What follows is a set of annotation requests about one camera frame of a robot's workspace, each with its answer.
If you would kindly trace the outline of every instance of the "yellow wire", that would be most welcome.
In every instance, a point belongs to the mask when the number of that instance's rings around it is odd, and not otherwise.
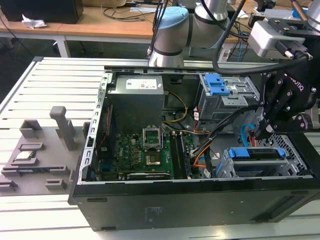
[[[174,96],[176,96],[176,98],[179,99],[179,100],[182,102],[182,104],[183,104],[183,106],[184,106],[184,114],[183,114],[183,116],[180,117],[179,119],[162,121],[163,123],[167,123],[167,124],[168,124],[168,123],[176,123],[176,122],[179,122],[179,121],[183,120],[183,119],[187,116],[187,113],[188,113],[188,107],[187,107],[187,105],[184,103],[184,101],[182,101],[182,99],[181,99],[177,94],[175,94],[174,92],[169,91],[169,93],[172,94],[172,95],[174,95]]]

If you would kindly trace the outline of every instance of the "wooden table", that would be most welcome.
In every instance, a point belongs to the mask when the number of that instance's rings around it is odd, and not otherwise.
[[[237,0],[233,6],[236,8],[240,0]],[[247,13],[251,13],[257,3],[248,0],[243,7]],[[121,8],[117,11],[122,12],[128,8]],[[126,11],[122,14],[116,13],[115,17],[128,17],[139,15],[140,13]],[[154,14],[146,15],[149,21],[153,21]],[[2,16],[6,26],[14,33],[17,38],[29,39],[49,39],[57,41],[61,57],[70,57],[67,41],[92,41],[92,42],[117,42],[117,43],[139,43],[149,44],[153,35],[152,23],[144,20],[138,22],[123,22],[111,19],[103,15],[100,7],[84,7],[83,14],[77,24],[64,23],[47,23],[47,27],[30,29],[25,27],[21,22],[7,21]],[[245,25],[248,24],[249,18],[241,18],[239,21]],[[0,37],[12,38],[13,35],[0,22]],[[229,37],[226,44],[233,44],[238,41],[236,37]]]

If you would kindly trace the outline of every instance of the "green circuit board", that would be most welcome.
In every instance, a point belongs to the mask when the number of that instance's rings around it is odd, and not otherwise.
[[[158,136],[148,136],[148,143],[156,143]],[[189,151],[193,148],[193,137],[183,137],[185,147]],[[144,150],[143,134],[118,134],[116,136],[114,159],[112,162],[100,162],[100,170],[103,180],[115,180],[118,173],[166,173],[170,179],[174,179],[174,168],[171,154],[170,135],[161,135],[160,151]]]

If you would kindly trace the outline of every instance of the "black computer case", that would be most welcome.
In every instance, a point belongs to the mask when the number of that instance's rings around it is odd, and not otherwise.
[[[1,10],[8,21],[29,19],[64,24],[76,24],[83,13],[82,0],[0,0]]]

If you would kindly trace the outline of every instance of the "slotted metal table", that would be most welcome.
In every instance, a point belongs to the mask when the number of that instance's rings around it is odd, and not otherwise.
[[[91,119],[104,66],[146,66],[145,60],[102,58],[38,58],[31,62],[0,104],[0,169],[16,147],[24,119],[37,119],[54,127],[52,106],[64,105],[74,126]],[[210,68],[210,62],[186,61],[186,67]],[[221,63],[222,67],[247,68],[260,63]],[[308,133],[319,151],[319,135]],[[313,201],[279,223],[221,225],[185,228],[94,232],[68,195],[0,197],[0,239],[90,239],[90,240],[216,240],[259,239],[320,240],[320,201]]]

